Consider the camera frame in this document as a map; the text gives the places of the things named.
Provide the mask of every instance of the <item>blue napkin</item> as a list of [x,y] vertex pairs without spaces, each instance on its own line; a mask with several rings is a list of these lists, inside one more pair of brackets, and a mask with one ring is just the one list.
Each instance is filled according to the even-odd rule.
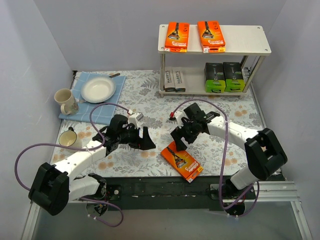
[[[81,88],[82,86],[89,80],[96,78],[96,77],[103,77],[102,74],[95,74],[95,73],[89,73],[89,72],[82,72],[78,81],[76,82],[74,88],[71,90],[72,94],[76,99],[83,100],[83,97],[81,96]],[[112,78],[114,80],[116,88],[115,92],[108,100],[106,100],[106,103],[113,103],[116,104],[119,100],[120,93],[122,91],[122,88],[124,86],[126,76],[116,76]],[[91,110],[97,105],[97,103],[78,103],[79,105],[79,111],[75,115],[64,115],[60,113],[59,118],[60,119],[67,119],[67,120],[74,120],[79,122],[90,122],[89,120],[89,114]],[[97,108],[93,114],[92,114],[92,120],[96,124],[104,124],[109,125],[111,118],[114,116],[116,110],[116,106],[112,105],[105,105]]]

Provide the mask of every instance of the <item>cup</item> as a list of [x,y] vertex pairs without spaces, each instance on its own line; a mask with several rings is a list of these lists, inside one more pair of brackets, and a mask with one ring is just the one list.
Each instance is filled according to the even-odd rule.
[[57,91],[54,100],[60,105],[62,114],[75,115],[79,111],[78,103],[70,89],[63,88]]
[[[80,138],[75,133],[75,130],[73,127],[69,127],[68,131],[63,132],[59,137],[59,144],[61,146],[66,147],[74,147],[74,148],[81,148],[82,142]],[[77,152],[76,150],[66,149],[70,153]]]

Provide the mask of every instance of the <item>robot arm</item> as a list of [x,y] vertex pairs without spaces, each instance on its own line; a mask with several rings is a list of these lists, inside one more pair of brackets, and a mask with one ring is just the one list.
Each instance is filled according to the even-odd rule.
[[103,177],[91,173],[81,179],[75,178],[91,164],[116,150],[119,144],[128,144],[131,148],[140,150],[156,148],[149,136],[148,127],[143,127],[140,137],[139,120],[142,118],[142,113],[132,114],[129,118],[114,115],[110,125],[100,129],[105,139],[103,146],[88,150],[103,142],[102,137],[97,134],[83,147],[87,150],[78,151],[54,165],[47,162],[42,164],[32,183],[29,198],[53,216],[60,213],[68,201],[83,196],[92,196],[97,200],[103,198],[107,191],[107,183]]
[[[187,117],[178,111],[174,114],[178,127],[171,132],[178,151],[187,149],[182,138],[191,144],[200,133],[225,138],[225,119],[218,113],[211,111],[205,114],[196,103],[184,112]],[[255,130],[228,122],[228,140],[245,150],[248,164],[226,180],[222,186],[226,196],[235,196],[257,180],[266,180],[288,160],[276,135],[268,128]]]

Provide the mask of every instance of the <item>white wall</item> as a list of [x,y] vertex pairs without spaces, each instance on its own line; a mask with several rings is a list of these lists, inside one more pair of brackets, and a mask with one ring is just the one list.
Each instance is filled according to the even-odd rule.
[[[286,0],[34,1],[73,70],[149,70],[160,68],[160,24],[219,20],[222,25],[262,25],[268,32]],[[194,55],[168,61],[171,66],[206,62]]]
[[286,1],[267,36],[272,54],[255,77],[266,124],[288,156],[314,239],[320,239],[320,1]]
[[[15,179],[15,159],[31,144],[55,141],[61,121],[53,95],[70,86],[72,71],[32,0],[0,0],[0,23],[0,239],[17,240],[30,200]],[[22,156],[18,170],[27,186],[52,150]]]

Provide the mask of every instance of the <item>white plate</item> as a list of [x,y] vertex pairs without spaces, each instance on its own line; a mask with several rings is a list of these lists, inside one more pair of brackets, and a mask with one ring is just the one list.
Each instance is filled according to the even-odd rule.
[[101,103],[111,98],[116,84],[110,77],[95,77],[87,81],[81,89],[81,95],[89,103]]

